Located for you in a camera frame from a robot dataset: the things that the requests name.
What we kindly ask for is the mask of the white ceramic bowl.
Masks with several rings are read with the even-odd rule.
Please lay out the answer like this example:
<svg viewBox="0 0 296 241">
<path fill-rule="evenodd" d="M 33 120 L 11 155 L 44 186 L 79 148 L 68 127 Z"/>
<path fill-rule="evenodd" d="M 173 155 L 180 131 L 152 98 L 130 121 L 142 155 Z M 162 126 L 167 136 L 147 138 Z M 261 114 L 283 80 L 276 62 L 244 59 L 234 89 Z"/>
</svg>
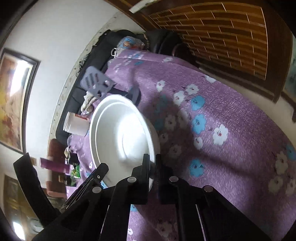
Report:
<svg viewBox="0 0 296 241">
<path fill-rule="evenodd" d="M 131 100 L 110 95 L 99 103 L 90 122 L 89 144 L 94 165 L 105 163 L 109 168 L 102 179 L 107 187 L 131 176 L 145 154 L 151 165 L 149 185 L 153 185 L 156 155 L 161 152 L 159 137 Z"/>
</svg>

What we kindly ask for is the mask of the green candy wrapper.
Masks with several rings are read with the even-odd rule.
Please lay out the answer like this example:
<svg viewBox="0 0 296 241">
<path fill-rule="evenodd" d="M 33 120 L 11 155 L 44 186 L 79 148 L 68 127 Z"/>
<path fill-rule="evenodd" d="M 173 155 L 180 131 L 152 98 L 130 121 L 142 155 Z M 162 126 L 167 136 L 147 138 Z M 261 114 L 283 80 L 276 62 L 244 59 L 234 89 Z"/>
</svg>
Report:
<svg viewBox="0 0 296 241">
<path fill-rule="evenodd" d="M 71 186 L 76 186 L 81 179 L 80 165 L 74 165 L 70 172 Z"/>
</svg>

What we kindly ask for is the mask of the black cup with cork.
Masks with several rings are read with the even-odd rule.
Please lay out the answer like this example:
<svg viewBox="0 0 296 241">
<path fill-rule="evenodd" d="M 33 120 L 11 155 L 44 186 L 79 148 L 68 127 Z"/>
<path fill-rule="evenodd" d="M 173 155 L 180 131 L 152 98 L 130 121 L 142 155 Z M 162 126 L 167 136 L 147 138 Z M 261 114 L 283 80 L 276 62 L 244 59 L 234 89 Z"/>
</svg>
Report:
<svg viewBox="0 0 296 241">
<path fill-rule="evenodd" d="M 76 153 L 72 152 L 69 148 L 64 150 L 65 160 L 69 165 L 77 166 L 79 165 L 78 156 Z"/>
</svg>

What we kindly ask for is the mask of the purple thermos bottle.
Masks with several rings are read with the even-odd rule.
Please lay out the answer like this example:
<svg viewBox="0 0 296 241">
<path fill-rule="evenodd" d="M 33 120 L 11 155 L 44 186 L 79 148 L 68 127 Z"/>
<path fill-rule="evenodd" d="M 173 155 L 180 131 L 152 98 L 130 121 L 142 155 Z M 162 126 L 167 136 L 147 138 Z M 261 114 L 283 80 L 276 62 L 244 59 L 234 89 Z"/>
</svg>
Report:
<svg viewBox="0 0 296 241">
<path fill-rule="evenodd" d="M 64 163 L 54 162 L 45 158 L 40 158 L 40 165 L 42 168 L 55 171 L 58 173 L 69 173 L 70 166 Z"/>
</svg>

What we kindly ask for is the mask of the white plastic jar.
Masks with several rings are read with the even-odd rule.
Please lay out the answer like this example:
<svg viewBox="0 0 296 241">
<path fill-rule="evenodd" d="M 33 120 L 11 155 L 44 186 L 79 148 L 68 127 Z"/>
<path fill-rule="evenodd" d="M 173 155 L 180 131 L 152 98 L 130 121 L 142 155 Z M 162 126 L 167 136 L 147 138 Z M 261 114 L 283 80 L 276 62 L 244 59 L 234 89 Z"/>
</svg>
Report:
<svg viewBox="0 0 296 241">
<path fill-rule="evenodd" d="M 64 121 L 63 131 L 73 135 L 86 136 L 90 120 L 79 114 L 68 112 Z"/>
</svg>

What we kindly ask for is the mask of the black chair back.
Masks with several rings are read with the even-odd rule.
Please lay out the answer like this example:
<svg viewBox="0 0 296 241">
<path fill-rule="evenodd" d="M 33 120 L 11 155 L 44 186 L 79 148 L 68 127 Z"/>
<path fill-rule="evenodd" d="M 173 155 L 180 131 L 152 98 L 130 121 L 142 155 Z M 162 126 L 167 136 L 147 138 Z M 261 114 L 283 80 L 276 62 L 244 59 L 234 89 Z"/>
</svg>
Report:
<svg viewBox="0 0 296 241">
<path fill-rule="evenodd" d="M 15 161 L 13 167 L 22 192 L 39 222 L 43 227 L 50 225 L 60 215 L 60 211 L 53 207 L 41 187 L 29 153 Z"/>
</svg>

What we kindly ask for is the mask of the white cloth gloves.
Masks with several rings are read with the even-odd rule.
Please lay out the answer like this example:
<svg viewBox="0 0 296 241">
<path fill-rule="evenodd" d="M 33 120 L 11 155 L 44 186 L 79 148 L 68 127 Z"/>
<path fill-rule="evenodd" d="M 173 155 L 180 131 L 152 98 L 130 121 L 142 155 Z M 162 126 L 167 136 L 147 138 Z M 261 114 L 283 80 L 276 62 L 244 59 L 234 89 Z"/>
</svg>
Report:
<svg viewBox="0 0 296 241">
<path fill-rule="evenodd" d="M 86 94 L 83 96 L 84 101 L 81 105 L 81 113 L 89 114 L 94 110 L 93 103 L 98 100 L 92 93 L 86 91 Z"/>
</svg>

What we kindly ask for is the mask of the black leather sofa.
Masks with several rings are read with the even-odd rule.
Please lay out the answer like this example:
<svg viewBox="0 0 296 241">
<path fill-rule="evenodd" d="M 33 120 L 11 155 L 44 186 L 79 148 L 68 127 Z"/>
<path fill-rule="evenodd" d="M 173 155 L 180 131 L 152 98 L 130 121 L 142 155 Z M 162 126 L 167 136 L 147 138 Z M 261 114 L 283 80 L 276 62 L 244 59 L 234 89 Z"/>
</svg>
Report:
<svg viewBox="0 0 296 241">
<path fill-rule="evenodd" d="M 67 144 L 69 133 L 64 131 L 64 122 L 67 114 L 81 113 L 81 106 L 84 102 L 83 96 L 87 90 L 96 90 L 96 97 L 106 94 L 107 89 L 111 89 L 110 84 L 103 87 L 101 76 L 107 70 L 107 63 L 111 60 L 111 51 L 116 48 L 119 42 L 125 37 L 133 37 L 144 43 L 144 48 L 149 45 L 147 34 L 135 34 L 129 30 L 105 31 L 92 46 L 90 53 L 79 64 L 78 73 L 74 75 L 74 85 L 70 89 L 67 100 L 62 107 L 61 117 L 59 118 L 55 138 L 63 145 Z"/>
</svg>

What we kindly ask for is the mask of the plastic water bottle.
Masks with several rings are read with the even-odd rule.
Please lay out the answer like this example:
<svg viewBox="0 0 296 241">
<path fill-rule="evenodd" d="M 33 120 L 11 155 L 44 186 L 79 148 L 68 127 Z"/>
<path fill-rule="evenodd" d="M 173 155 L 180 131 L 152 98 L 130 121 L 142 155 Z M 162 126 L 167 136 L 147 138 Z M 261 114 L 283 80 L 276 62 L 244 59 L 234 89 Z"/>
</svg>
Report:
<svg viewBox="0 0 296 241">
<path fill-rule="evenodd" d="M 140 39 L 137 39 L 131 36 L 126 36 L 122 38 L 117 45 L 117 48 L 121 50 L 126 50 L 126 49 L 142 50 L 144 47 L 145 47 L 145 44 Z"/>
</svg>

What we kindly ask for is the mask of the framed wall painting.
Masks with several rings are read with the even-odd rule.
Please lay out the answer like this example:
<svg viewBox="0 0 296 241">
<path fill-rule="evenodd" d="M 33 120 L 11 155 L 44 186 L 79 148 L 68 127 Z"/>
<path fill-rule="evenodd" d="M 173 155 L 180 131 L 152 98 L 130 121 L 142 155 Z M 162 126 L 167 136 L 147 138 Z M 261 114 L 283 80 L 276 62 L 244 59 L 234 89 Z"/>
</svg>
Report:
<svg viewBox="0 0 296 241">
<path fill-rule="evenodd" d="M 4 48 L 1 53 L 1 144 L 26 152 L 26 115 L 40 61 Z"/>
</svg>

